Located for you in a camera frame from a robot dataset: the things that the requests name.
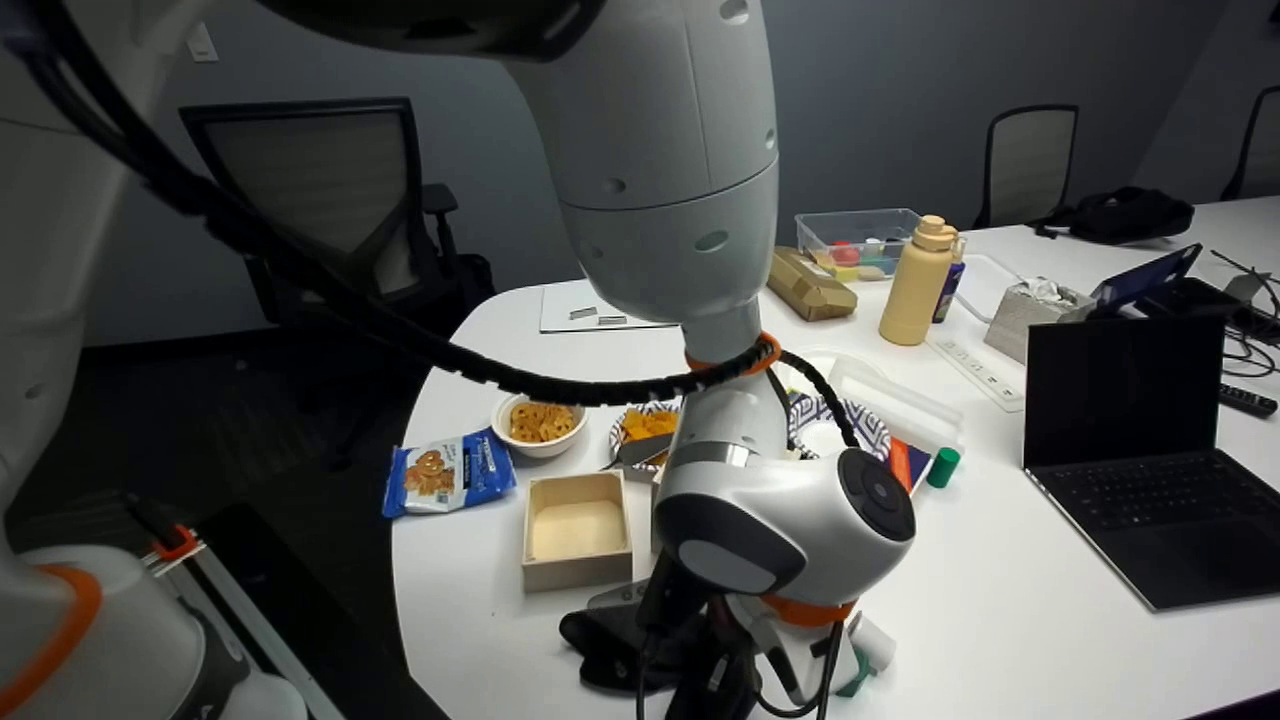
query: open cardboard box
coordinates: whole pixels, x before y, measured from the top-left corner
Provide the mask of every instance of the open cardboard box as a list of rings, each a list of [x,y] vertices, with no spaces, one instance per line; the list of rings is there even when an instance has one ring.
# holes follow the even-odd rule
[[[530,591],[631,579],[624,478],[614,470],[535,478],[520,562]]]

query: yellow bottle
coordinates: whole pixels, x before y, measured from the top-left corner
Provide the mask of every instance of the yellow bottle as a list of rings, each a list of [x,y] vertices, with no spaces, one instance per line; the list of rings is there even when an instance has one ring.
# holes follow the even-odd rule
[[[919,216],[904,261],[898,263],[892,292],[881,315],[888,345],[918,348],[933,325],[936,295],[956,263],[956,228],[941,216]]]

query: blue package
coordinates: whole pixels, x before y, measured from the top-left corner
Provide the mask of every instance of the blue package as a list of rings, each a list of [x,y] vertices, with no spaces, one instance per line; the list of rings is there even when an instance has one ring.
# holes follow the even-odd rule
[[[492,503],[514,487],[514,450],[489,429],[429,446],[396,446],[386,487],[386,521],[459,511]]]

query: desk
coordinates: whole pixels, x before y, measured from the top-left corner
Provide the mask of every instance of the desk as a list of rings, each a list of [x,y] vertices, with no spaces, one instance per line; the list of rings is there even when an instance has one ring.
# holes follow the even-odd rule
[[[1209,202],[1181,241],[1226,248],[1245,263],[1280,269],[1280,198]],[[1093,286],[1115,269],[1164,248],[1099,248],[1036,241],[1027,228],[970,233],[974,250],[1001,257],[1026,277]],[[1198,273],[1228,280],[1209,250]],[[1022,389],[1022,363],[981,348],[981,321],[951,321],[925,348],[878,336],[888,282],[856,282],[856,321],[802,325],[760,292],[765,328],[798,352],[849,352],[888,380],[965,411],[965,462],[951,487],[918,496],[919,536],[908,561],[864,597],[864,612],[892,633],[898,663],[833,714],[1187,714],[1280,688],[1280,597],[1151,616],[1093,555],[1022,470],[1022,411],[1001,409],[941,352],[965,339]],[[681,331],[540,336],[540,286],[515,286],[468,315],[458,345],[557,377],[658,377],[681,366]],[[474,431],[501,399],[497,389],[434,370],[404,445]],[[620,411],[594,409],[587,436],[570,454],[520,462],[514,499],[459,517],[400,521],[394,528],[396,609],[413,677],[454,714],[631,714],[576,681],[582,659],[562,644],[562,616],[594,591],[520,587],[520,503],[535,474],[604,462],[604,436]],[[1280,487],[1278,421],[1222,411],[1222,446]],[[647,496],[628,487],[631,544],[647,549]]]

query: office chair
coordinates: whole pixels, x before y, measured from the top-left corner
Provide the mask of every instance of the office chair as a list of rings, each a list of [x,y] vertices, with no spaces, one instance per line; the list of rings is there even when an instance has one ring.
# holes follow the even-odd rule
[[[992,119],[975,228],[1048,218],[1074,183],[1074,102],[1027,102]]]
[[[181,115],[209,171],[272,222],[298,233],[351,286],[378,292],[389,308],[446,336],[492,295],[489,261],[454,248],[454,193],[419,179],[407,100],[216,102]],[[248,277],[272,325],[339,328],[315,292],[280,280],[269,263],[248,261]],[[413,392],[426,366],[404,366],[404,377],[413,377],[407,389],[394,384],[396,370],[366,377],[370,392],[346,409],[334,469],[351,460],[378,411],[394,392]]]
[[[1266,86],[1252,102],[1235,171],[1226,198],[1280,194],[1280,83]]]

